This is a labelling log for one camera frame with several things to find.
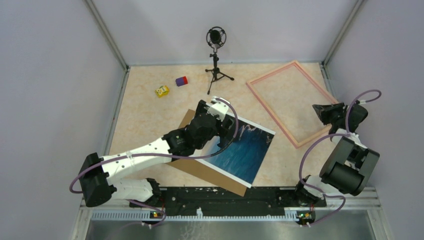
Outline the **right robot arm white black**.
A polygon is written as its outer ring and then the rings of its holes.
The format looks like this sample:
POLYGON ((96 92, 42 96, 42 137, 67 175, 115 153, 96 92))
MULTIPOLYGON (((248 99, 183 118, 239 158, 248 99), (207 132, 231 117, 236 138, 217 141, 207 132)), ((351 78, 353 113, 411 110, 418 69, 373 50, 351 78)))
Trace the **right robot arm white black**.
POLYGON ((295 186, 293 200, 299 206, 316 204, 325 193, 359 195, 368 183, 380 154, 361 143, 356 129, 369 112, 359 103, 351 111, 344 103, 312 106, 318 119, 330 125, 335 148, 318 176, 308 175, 295 186))

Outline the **pink wooden picture frame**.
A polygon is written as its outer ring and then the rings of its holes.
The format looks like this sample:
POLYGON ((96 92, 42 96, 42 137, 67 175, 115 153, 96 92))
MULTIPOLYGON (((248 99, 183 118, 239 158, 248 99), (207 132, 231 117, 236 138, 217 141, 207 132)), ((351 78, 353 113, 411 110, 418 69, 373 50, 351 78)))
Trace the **pink wooden picture frame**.
POLYGON ((246 82, 248 89, 295 148, 330 129, 313 105, 337 104, 336 100, 298 61, 246 82))

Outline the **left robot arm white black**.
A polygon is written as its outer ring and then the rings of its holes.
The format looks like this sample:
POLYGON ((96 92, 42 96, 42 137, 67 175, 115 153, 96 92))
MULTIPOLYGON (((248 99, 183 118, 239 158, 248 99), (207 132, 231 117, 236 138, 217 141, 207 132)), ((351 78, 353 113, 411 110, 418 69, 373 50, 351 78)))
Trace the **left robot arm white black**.
POLYGON ((184 127, 123 153, 87 155, 69 190, 82 194, 89 208, 110 200, 137 201, 154 207, 161 198, 159 184, 152 178, 128 180, 126 176, 176 160, 219 155, 233 143, 238 127, 238 115, 227 100, 214 96, 211 105, 200 100, 193 119, 184 127))

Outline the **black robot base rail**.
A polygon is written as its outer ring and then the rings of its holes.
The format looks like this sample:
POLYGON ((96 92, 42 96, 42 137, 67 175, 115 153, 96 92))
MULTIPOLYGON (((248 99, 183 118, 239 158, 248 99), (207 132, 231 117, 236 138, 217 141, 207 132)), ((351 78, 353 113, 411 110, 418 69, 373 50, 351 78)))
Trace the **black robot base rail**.
POLYGON ((146 205, 164 210, 167 216, 194 216, 201 210, 206 217, 283 216, 286 208, 309 209, 312 203, 297 196, 293 187, 252 187, 244 196, 221 187, 167 187, 146 205))

